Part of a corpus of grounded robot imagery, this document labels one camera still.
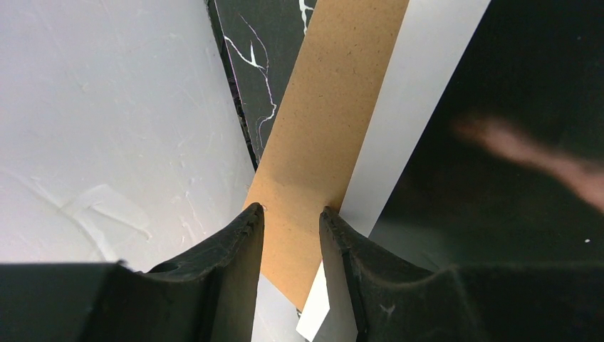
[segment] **cardboard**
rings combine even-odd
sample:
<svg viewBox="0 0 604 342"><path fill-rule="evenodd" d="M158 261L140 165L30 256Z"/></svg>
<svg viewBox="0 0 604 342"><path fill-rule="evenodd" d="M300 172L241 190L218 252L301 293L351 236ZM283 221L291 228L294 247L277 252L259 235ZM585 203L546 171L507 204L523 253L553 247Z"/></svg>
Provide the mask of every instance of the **cardboard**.
<svg viewBox="0 0 604 342"><path fill-rule="evenodd" d="M321 262L318 218L339 209L408 0L320 0L246 204L265 206L262 273L302 309Z"/></svg>

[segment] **brown surface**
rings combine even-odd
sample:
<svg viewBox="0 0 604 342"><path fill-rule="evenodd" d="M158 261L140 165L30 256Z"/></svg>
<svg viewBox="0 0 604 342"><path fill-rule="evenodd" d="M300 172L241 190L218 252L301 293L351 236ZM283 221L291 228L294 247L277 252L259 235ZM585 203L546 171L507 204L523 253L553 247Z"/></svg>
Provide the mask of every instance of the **brown surface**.
<svg viewBox="0 0 604 342"><path fill-rule="evenodd" d="M339 209L408 0L319 0L246 206L266 208L262 273L302 309L321 262L318 220Z"/></svg>

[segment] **white marble vein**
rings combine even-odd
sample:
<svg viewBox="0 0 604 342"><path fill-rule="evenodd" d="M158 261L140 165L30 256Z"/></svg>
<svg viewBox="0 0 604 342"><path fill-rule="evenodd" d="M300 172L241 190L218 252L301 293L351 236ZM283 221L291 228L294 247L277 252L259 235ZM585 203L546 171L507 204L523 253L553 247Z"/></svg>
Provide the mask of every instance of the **white marble vein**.
<svg viewBox="0 0 604 342"><path fill-rule="evenodd" d="M250 53L250 57L249 59L245 58L245 56L241 53L241 51L237 48L237 46L235 45L235 43L227 36L224 36L224 40L229 42L229 44L231 45L231 47L235 50L235 52L237 52L237 54L239 55L239 57L246 63L248 63L250 66L255 67L256 69L258 69L260 71L260 74L262 74L262 77L264 77L264 84L266 86L266 92L269 95L269 100L271 101L271 106L272 106L272 110L271 110L271 114L267 115L267 116L261 116L258 121L256 121L256 132L258 133L257 137L256 137L256 141L258 143L258 145L261 148L264 148L264 143L262 142L262 138L260 136L260 132L262 129L262 125L269 120L273 120L275 118L275 114L277 111L277 104L275 104L275 101L273 100L273 92L271 90L271 86L269 85L269 53L266 51L266 46L264 45L264 43L262 42L262 40L260 39L260 37L258 37L258 34L256 32L256 30L254 30L253 27L251 27L251 25L247 22L247 20L239 15L241 17L241 20L244 21L244 23L246 23L246 25L249 27L249 29L251 30L251 32L254 34L254 36L256 37L256 40L258 40L258 42L260 43L260 46L262 46L262 49L264 50L264 55L266 57L266 65L265 66L260 66L257 62L256 62L256 55L254 54L254 43L250 41L249 44L249 53Z"/></svg>
<svg viewBox="0 0 604 342"><path fill-rule="evenodd" d="M298 5L300 6L300 13L302 16L302 22L304 22L304 36L306 36L306 30L308 30L308 17L306 16L306 11L314 11L313 7L307 6L305 0L298 0Z"/></svg>

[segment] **black marble surface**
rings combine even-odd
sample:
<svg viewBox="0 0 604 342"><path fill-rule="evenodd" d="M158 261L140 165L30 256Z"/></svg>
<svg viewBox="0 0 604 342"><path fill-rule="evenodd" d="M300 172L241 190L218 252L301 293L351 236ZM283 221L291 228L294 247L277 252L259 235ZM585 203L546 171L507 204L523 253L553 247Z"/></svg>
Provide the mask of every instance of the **black marble surface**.
<svg viewBox="0 0 604 342"><path fill-rule="evenodd" d="M231 61L239 95L235 100L241 101L257 162L266 147L315 5L316 0L209 3L218 44L226 47Z"/></svg>
<svg viewBox="0 0 604 342"><path fill-rule="evenodd" d="M604 260L603 19L601 0L493 0L371 239L431 270Z"/></svg>

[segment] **white surface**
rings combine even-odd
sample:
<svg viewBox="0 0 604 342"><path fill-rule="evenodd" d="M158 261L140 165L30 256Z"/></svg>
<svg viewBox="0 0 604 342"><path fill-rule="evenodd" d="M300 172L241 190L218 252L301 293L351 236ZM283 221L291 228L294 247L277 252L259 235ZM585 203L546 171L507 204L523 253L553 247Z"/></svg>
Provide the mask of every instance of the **white surface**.
<svg viewBox="0 0 604 342"><path fill-rule="evenodd" d="M410 0L340 210L366 237L488 5L489 0ZM301 321L310 316L313 323L297 330L309 341L327 314L326 296L323 287L306 300Z"/></svg>
<svg viewBox="0 0 604 342"><path fill-rule="evenodd" d="M0 80L0 261L147 271L240 213L254 171L203 1L0 1ZM258 298L255 341L297 341L263 277Z"/></svg>

